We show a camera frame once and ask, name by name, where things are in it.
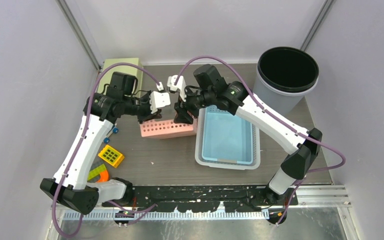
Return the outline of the pink perforated basket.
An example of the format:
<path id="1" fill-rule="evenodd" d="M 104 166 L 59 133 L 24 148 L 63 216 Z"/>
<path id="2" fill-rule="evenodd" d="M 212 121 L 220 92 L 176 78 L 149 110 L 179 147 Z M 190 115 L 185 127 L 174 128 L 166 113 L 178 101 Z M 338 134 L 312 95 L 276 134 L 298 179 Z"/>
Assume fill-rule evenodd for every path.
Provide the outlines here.
<path id="1" fill-rule="evenodd" d="M 140 133 L 143 138 L 170 139 L 193 136 L 197 133 L 198 120 L 193 124 L 174 123 L 170 120 L 149 120 L 139 124 Z"/>

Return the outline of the pale green perforated basket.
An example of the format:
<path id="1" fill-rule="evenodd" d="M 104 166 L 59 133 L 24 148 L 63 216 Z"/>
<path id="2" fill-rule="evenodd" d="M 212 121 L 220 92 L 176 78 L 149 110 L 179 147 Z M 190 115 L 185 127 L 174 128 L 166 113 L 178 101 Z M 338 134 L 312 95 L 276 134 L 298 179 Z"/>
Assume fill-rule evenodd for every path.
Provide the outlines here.
<path id="1" fill-rule="evenodd" d="M 106 70 L 111 65 L 114 65 L 117 63 L 130 63 L 141 68 L 143 67 L 140 59 L 137 57 L 136 58 L 107 58 L 103 63 L 102 70 Z M 120 72 L 120 73 L 135 76 L 138 79 L 138 81 L 137 81 L 136 87 L 134 88 L 133 93 L 136 93 L 138 90 L 142 90 L 144 73 L 141 70 L 138 70 L 137 68 L 134 68 L 131 66 L 117 66 L 110 69 L 104 75 L 104 77 L 100 80 L 98 88 L 96 90 L 98 93 L 102 93 L 104 90 L 104 85 L 110 83 L 113 72 Z"/>

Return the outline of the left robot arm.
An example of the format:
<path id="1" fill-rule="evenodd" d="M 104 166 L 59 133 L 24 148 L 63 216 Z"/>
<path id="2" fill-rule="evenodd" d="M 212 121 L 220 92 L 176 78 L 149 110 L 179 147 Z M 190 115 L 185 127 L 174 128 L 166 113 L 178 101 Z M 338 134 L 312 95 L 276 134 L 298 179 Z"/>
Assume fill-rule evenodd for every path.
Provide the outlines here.
<path id="1" fill-rule="evenodd" d="M 114 201 L 121 207 L 128 207 L 133 202 L 131 182 L 114 177 L 90 183 L 88 175 L 117 119 L 130 115 L 143 123 L 161 117 L 156 98 L 163 99 L 164 93 L 149 90 L 136 97 L 137 82 L 134 75 L 114 72 L 106 90 L 95 92 L 86 100 L 79 131 L 64 162 L 52 178 L 44 178 L 40 184 L 40 189 L 52 198 L 54 205 L 87 215 L 101 203 Z"/>

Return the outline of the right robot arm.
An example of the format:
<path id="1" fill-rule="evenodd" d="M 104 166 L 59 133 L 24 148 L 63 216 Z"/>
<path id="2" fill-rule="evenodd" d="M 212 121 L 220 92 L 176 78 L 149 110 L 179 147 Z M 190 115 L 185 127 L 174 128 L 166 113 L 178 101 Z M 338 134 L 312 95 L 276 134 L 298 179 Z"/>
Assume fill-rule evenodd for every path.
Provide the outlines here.
<path id="1" fill-rule="evenodd" d="M 262 194 L 269 205 L 279 205 L 285 199 L 288 188 L 303 180 L 309 172 L 320 151 L 322 132 L 292 123 L 266 105 L 243 81 L 227 83 L 214 65 L 200 66 L 193 76 L 198 83 L 195 92 L 182 75 L 172 75 L 167 79 L 168 90 L 179 94 L 174 107 L 175 122 L 190 123 L 198 117 L 199 110 L 214 106 L 250 122 L 275 140 L 287 157 Z"/>

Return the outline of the toy car with blue wheels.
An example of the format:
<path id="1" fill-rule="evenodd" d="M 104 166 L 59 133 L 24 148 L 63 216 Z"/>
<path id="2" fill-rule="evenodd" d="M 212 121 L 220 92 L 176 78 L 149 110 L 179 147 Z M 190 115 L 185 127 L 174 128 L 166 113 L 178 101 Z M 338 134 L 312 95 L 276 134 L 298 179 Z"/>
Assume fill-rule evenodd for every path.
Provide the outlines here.
<path id="1" fill-rule="evenodd" d="M 106 134 L 103 143 L 108 144 L 110 142 L 110 136 L 113 134 L 117 134 L 119 132 L 118 124 L 115 123 L 113 127 L 109 130 L 109 132 Z"/>

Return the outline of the light blue basket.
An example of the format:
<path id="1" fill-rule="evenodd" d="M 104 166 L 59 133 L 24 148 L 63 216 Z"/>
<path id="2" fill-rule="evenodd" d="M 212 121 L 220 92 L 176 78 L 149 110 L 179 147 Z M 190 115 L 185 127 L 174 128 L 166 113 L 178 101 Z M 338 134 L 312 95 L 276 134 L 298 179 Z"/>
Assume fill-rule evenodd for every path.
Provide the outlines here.
<path id="1" fill-rule="evenodd" d="M 201 157 L 211 163 L 251 166 L 255 151 L 254 126 L 216 106 L 204 111 Z"/>

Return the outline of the yellow grid toy block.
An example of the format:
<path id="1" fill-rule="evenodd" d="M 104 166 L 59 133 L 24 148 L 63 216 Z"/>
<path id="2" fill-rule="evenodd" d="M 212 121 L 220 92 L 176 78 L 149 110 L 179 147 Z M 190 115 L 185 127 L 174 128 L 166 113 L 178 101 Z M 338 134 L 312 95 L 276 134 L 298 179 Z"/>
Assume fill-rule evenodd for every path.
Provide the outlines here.
<path id="1" fill-rule="evenodd" d="M 113 168 L 117 168 L 125 159 L 125 156 L 121 152 L 109 144 L 103 147 L 103 149 L 98 153 L 98 157 L 107 162 Z"/>

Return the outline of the grey outer basket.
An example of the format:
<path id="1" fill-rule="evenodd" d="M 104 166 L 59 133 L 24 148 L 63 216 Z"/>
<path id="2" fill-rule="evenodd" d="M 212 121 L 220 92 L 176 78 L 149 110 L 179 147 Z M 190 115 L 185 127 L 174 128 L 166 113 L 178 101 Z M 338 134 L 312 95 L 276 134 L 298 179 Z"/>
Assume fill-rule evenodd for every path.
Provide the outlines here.
<path id="1" fill-rule="evenodd" d="M 229 169 L 229 170 L 255 170 L 260 166 L 261 163 L 261 148 L 260 148 L 260 131 L 254 125 L 254 133 L 255 133 L 255 153 L 254 153 L 254 162 L 252 165 L 237 165 L 226 162 L 209 162 L 205 161 L 201 157 L 202 150 L 202 140 L 203 140 L 203 131 L 204 131 L 204 117 L 205 117 L 205 109 L 199 110 L 198 123 L 197 123 L 197 133 L 196 133 L 196 141 L 195 141 L 195 161 L 202 165 L 211 168 L 219 168 L 219 169 Z"/>

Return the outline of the orange curved toy piece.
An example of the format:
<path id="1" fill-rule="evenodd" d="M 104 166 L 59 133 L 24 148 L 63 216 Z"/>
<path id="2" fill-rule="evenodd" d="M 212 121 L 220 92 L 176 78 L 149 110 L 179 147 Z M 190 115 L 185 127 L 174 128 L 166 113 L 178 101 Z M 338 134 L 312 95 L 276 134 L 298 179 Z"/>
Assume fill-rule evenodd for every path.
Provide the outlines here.
<path id="1" fill-rule="evenodd" d="M 110 174 L 107 170 L 100 172 L 95 178 L 96 183 L 107 182 L 110 179 Z"/>

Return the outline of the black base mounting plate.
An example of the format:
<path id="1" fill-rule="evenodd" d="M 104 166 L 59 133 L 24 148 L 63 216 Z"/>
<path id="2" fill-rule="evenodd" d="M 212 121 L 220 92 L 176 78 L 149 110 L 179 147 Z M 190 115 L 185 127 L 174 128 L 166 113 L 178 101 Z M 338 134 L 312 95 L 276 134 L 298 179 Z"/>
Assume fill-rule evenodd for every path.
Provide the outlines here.
<path id="1" fill-rule="evenodd" d="M 227 213 L 257 212 L 267 207 L 283 208 L 287 203 L 298 205 L 296 195 L 290 200 L 292 188 L 276 203 L 266 196 L 264 185 L 148 185 L 133 186 L 126 200 L 113 202 L 124 208 L 136 207 L 145 210 L 156 206 L 153 212 L 212 213 L 224 207 Z"/>

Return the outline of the black grey round bin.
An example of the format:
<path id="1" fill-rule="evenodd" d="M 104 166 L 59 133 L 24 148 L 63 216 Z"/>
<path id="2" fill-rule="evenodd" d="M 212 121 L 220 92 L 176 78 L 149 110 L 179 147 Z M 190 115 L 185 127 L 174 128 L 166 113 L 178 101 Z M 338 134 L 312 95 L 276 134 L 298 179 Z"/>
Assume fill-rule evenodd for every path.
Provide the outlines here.
<path id="1" fill-rule="evenodd" d="M 258 59 L 252 92 L 285 116 L 316 87 L 319 73 L 308 53 L 288 46 L 270 48 Z"/>

